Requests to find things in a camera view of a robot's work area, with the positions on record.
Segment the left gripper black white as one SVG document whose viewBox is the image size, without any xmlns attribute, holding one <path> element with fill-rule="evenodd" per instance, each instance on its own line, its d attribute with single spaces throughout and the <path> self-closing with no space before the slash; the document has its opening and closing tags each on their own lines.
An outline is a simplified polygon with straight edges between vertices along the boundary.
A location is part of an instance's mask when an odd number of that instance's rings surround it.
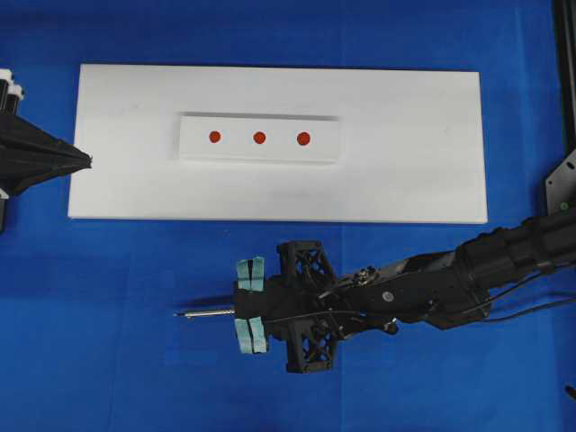
<svg viewBox="0 0 576 432">
<path fill-rule="evenodd" d="M 62 139 L 17 116 L 23 88 L 14 82 L 10 69 L 1 69 L 1 145 L 7 149 L 42 155 L 1 156 L 1 231 L 9 197 L 52 178 L 88 169 L 92 158 Z"/>
</svg>

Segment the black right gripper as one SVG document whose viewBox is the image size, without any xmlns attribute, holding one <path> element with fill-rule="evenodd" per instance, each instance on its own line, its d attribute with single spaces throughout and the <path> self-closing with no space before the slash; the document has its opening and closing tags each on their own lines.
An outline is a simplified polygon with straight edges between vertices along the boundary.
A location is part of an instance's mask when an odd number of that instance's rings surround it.
<svg viewBox="0 0 576 432">
<path fill-rule="evenodd" d="M 285 342 L 290 374 L 328 371 L 340 341 L 368 330 L 393 336 L 400 318 L 421 319 L 432 301 L 419 309 L 401 306 L 404 296 L 391 288 L 377 291 L 373 300 L 366 290 L 409 270 L 428 270 L 450 261 L 448 252 L 436 252 L 339 276 L 318 240 L 285 242 L 276 251 L 280 274 L 269 278 L 263 257 L 237 262 L 234 329 L 241 354 L 267 353 L 270 338 Z M 265 319 L 239 315 L 265 315 Z"/>
</svg>

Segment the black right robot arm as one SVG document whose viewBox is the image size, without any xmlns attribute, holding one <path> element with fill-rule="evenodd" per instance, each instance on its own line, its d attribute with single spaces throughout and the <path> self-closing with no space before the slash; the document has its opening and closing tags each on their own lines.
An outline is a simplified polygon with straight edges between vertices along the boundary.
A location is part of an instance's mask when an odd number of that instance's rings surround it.
<svg viewBox="0 0 576 432">
<path fill-rule="evenodd" d="M 491 305 L 529 277 L 575 262 L 575 214 L 564 211 L 495 229 L 456 249 L 337 275 L 318 241 L 278 249 L 280 272 L 256 256 L 237 263 L 234 327 L 242 353 L 287 347 L 288 372 L 330 369 L 340 341 L 401 323 L 452 329 L 488 318 Z"/>
</svg>

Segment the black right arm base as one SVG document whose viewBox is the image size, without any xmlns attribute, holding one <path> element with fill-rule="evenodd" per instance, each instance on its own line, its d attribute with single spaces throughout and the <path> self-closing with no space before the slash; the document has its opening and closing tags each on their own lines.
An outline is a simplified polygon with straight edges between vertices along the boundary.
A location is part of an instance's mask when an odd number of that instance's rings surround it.
<svg viewBox="0 0 576 432">
<path fill-rule="evenodd" d="M 576 150 L 573 150 L 544 180 L 548 215 L 575 208 Z"/>
</svg>

